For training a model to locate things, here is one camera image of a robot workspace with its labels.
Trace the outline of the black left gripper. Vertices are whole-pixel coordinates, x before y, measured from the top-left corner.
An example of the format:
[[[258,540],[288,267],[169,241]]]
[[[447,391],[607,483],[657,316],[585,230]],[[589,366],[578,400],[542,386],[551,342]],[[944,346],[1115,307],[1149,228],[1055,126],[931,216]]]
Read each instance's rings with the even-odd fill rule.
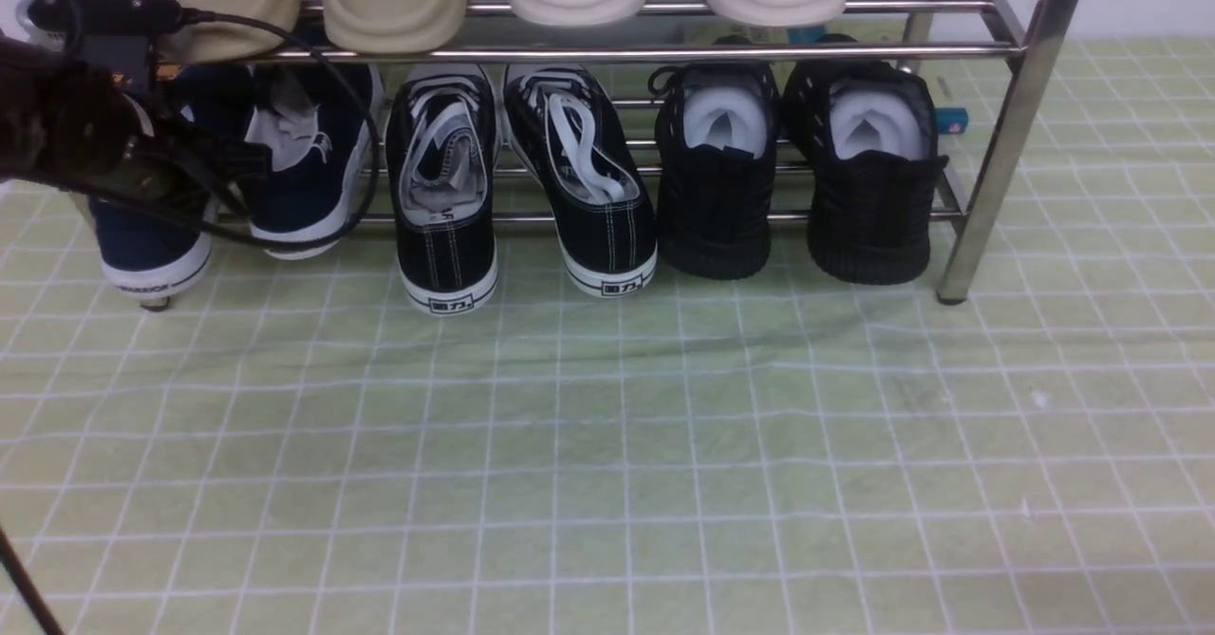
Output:
[[[115,74],[62,52],[2,39],[4,178],[177,210],[217,198],[238,208],[248,144],[207,126],[179,85],[140,93]]]

